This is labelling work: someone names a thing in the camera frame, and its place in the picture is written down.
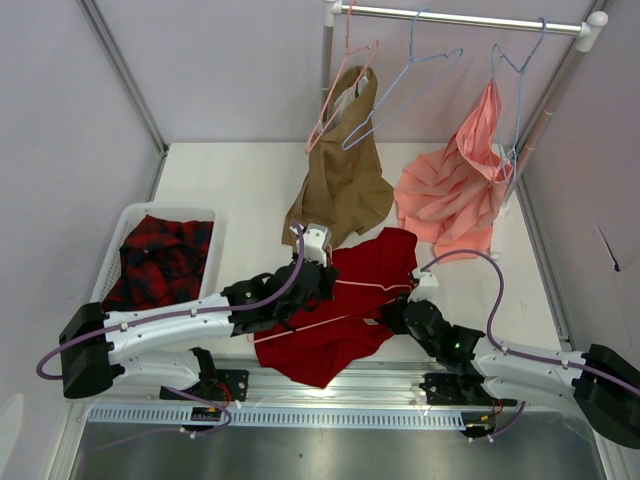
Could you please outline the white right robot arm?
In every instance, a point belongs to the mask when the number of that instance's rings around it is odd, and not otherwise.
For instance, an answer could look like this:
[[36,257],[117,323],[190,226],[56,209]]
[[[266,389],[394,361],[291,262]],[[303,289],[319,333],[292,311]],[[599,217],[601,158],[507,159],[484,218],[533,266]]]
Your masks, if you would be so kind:
[[420,385],[431,405],[542,406],[586,421],[620,446],[639,446],[639,371],[607,346],[562,352],[493,340],[450,324],[429,301],[405,298],[383,307],[382,322],[443,366]]

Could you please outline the red skirt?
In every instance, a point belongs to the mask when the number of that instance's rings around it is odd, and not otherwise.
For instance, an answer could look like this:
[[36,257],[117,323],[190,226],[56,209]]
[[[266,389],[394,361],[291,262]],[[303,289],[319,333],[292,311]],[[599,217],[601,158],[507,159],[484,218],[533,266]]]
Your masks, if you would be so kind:
[[292,333],[280,325],[257,333],[260,366],[324,389],[353,361],[376,353],[392,337],[381,308],[410,291],[416,246],[415,234],[386,227],[372,240],[335,250],[333,299],[297,312],[289,321]]

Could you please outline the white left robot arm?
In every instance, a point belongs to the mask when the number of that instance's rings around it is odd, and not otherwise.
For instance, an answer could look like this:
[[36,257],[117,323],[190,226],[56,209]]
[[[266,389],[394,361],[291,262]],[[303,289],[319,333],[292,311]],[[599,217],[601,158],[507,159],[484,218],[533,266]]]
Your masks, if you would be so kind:
[[295,259],[273,274],[154,310],[107,312],[98,302],[87,303],[59,336],[63,395],[85,399],[129,383],[157,386],[163,399],[179,392],[207,399],[218,381],[211,354],[201,347],[174,354],[168,346],[257,334],[276,326],[290,331],[296,313],[332,300],[338,276],[329,263]]

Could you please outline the pink wire hanger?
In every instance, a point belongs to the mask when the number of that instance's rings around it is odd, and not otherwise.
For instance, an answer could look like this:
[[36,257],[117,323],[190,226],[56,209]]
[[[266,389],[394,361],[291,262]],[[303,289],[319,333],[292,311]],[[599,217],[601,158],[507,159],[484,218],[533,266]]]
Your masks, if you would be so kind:
[[258,349],[284,345],[306,349],[342,339],[360,340],[377,330],[381,308],[412,289],[416,243],[413,234],[386,228],[373,240],[334,250],[333,265],[340,272],[334,298],[311,312],[297,313],[291,331],[276,327],[255,334],[253,344]]

